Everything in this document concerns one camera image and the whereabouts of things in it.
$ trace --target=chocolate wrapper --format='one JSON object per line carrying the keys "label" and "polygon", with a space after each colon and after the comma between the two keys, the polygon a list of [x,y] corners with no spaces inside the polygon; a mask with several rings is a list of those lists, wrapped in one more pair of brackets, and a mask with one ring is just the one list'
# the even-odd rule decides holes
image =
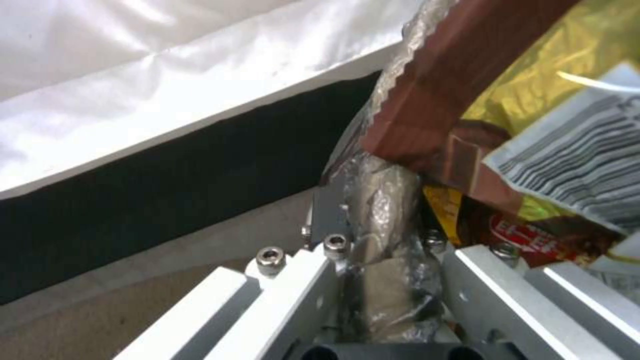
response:
{"label": "chocolate wrapper", "polygon": [[364,148],[561,241],[630,234],[638,19],[635,0],[460,2],[396,79]]}

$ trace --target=hex socket bolt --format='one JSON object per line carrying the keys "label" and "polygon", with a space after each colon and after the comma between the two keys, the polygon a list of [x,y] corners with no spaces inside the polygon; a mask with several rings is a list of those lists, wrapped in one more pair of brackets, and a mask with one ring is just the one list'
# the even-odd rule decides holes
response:
{"label": "hex socket bolt", "polygon": [[447,239],[436,229],[427,230],[424,244],[434,254],[439,254],[447,249]]}
{"label": "hex socket bolt", "polygon": [[324,238],[324,255],[331,260],[347,258],[351,242],[342,234],[331,234]]}
{"label": "hex socket bolt", "polygon": [[502,242],[489,246],[489,249],[493,255],[496,255],[505,264],[509,265],[509,267],[514,268],[517,266],[518,260],[520,259],[520,249],[517,246]]}
{"label": "hex socket bolt", "polygon": [[284,251],[276,246],[268,246],[258,251],[255,256],[258,271],[265,276],[275,276],[284,268],[287,258]]}

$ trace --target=beige surface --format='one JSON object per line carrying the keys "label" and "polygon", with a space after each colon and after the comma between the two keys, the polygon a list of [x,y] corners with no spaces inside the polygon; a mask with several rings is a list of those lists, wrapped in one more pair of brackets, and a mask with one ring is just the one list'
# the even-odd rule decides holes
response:
{"label": "beige surface", "polygon": [[[224,266],[242,270],[247,261]],[[214,268],[149,279],[0,333],[0,358],[111,359]]]}
{"label": "beige surface", "polygon": [[299,249],[311,196],[297,193],[0,306],[0,332],[146,279],[249,258],[270,245]]}

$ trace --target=barcode label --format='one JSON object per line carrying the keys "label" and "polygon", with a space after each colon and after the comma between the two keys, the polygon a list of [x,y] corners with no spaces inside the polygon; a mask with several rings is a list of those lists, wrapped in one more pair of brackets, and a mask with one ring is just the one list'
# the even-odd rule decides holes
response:
{"label": "barcode label", "polygon": [[600,82],[623,91],[581,90],[484,163],[519,192],[631,233],[640,229],[640,74],[622,63]]}

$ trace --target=white fabric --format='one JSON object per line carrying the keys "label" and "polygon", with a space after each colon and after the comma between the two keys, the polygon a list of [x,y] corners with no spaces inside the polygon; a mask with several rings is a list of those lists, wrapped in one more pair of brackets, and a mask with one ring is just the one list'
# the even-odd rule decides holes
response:
{"label": "white fabric", "polygon": [[378,70],[420,2],[0,2],[0,199]]}

